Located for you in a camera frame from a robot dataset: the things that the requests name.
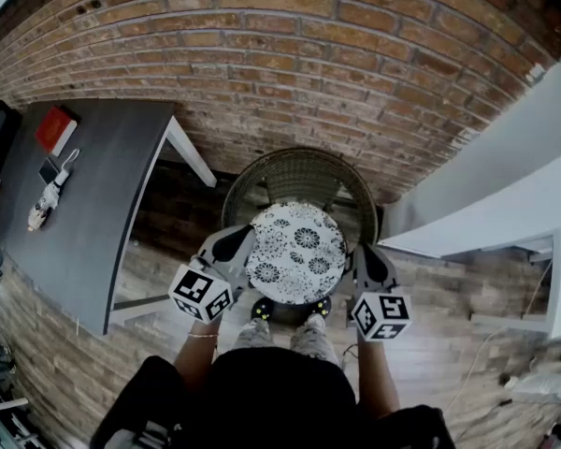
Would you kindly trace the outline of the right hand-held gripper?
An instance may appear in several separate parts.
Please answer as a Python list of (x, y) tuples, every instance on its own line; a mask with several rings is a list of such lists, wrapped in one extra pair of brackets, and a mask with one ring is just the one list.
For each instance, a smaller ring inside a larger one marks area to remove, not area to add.
[(396, 269), (378, 246), (357, 245), (352, 278), (350, 320), (365, 341), (394, 340), (411, 325), (410, 297), (398, 289)]

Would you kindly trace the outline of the black white floral cushion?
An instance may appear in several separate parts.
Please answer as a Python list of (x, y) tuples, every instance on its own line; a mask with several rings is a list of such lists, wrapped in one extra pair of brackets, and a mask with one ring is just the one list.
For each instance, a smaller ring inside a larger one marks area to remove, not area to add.
[(256, 215), (255, 245), (246, 270), (252, 286), (287, 305), (327, 296), (340, 281), (347, 244), (323, 210), (301, 202), (274, 204)]

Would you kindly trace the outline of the brown wicker chair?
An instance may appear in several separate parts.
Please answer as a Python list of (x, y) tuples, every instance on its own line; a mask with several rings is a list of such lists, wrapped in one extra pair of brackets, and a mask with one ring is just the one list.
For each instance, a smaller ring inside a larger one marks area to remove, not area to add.
[(244, 197), (260, 182), (266, 184), (269, 202), (303, 200), (328, 210), (340, 189), (352, 197), (358, 210), (361, 244), (366, 244), (367, 269), (378, 273), (386, 268), (373, 253), (379, 222), (376, 204), (360, 174), (330, 152), (309, 148), (292, 148), (266, 154), (245, 168), (232, 184), (223, 203), (223, 227), (237, 224)]

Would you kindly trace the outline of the person's left forearm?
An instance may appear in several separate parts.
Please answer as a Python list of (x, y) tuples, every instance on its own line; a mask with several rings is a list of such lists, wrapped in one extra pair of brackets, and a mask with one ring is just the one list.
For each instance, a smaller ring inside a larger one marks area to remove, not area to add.
[(198, 392), (208, 378), (218, 345), (220, 322), (195, 321), (175, 358), (174, 367), (190, 392)]

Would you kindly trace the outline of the person's right forearm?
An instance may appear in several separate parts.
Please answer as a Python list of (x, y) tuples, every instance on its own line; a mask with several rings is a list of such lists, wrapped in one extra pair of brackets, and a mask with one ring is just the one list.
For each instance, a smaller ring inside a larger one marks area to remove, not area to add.
[(383, 344), (358, 336), (357, 351), (361, 408), (372, 419), (397, 412), (399, 398)]

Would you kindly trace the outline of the person's patterned trousers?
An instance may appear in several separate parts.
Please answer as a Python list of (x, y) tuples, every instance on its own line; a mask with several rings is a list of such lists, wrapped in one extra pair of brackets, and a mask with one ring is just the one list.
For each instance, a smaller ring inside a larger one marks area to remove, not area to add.
[[(338, 357), (332, 342), (327, 338), (325, 319), (322, 314), (311, 314), (294, 333), (289, 349), (295, 353), (338, 365)], [(276, 348), (269, 322), (254, 318), (240, 331), (233, 346), (238, 349)]]

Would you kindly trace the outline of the person's black shirt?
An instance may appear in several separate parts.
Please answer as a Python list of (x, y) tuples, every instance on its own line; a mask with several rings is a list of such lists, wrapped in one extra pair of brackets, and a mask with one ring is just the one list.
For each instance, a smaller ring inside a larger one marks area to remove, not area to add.
[(90, 441), (91, 449), (455, 449), (425, 405), (364, 415), (342, 370), (282, 348), (232, 350), (192, 393), (147, 358)]

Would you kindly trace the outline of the dark grey table white legs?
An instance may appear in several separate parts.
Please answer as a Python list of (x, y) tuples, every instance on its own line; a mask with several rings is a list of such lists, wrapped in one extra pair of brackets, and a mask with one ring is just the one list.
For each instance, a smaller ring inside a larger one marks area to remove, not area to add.
[(108, 332), (126, 244), (143, 192), (166, 141), (185, 154), (192, 143), (165, 101), (80, 99), (62, 102), (79, 117), (58, 163), (80, 154), (57, 208), (35, 231), (28, 215), (45, 188), (47, 154), (35, 132), (53, 108), (36, 102), (0, 175), (0, 244), (41, 293), (95, 335)]

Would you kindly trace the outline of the smartphone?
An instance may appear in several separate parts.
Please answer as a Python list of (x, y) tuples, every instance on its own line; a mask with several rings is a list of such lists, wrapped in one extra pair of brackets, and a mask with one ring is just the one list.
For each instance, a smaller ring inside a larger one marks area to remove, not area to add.
[(44, 181), (46, 185), (52, 183), (60, 173), (60, 169), (51, 161), (49, 157), (46, 157), (38, 170), (39, 177)]

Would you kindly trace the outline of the red book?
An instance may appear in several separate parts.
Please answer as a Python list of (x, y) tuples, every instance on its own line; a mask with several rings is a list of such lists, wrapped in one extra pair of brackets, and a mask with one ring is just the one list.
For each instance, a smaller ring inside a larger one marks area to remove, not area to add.
[(46, 153), (59, 157), (78, 125), (70, 112), (53, 106), (35, 132), (36, 141)]

